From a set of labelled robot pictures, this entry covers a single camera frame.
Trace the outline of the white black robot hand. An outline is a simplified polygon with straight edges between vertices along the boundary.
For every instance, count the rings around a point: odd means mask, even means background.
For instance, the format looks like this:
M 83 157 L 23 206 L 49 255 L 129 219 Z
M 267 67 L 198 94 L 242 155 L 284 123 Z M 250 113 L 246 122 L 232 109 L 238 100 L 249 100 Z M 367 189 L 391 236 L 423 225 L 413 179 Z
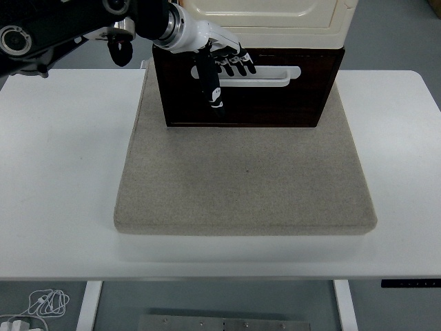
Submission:
M 226 72 L 232 77 L 256 73 L 249 53 L 237 36 L 215 23 L 198 21 L 181 6 L 170 5 L 169 18 L 174 20 L 165 48 L 170 52 L 193 54 L 202 92 L 218 117 L 225 116 L 218 74 Z

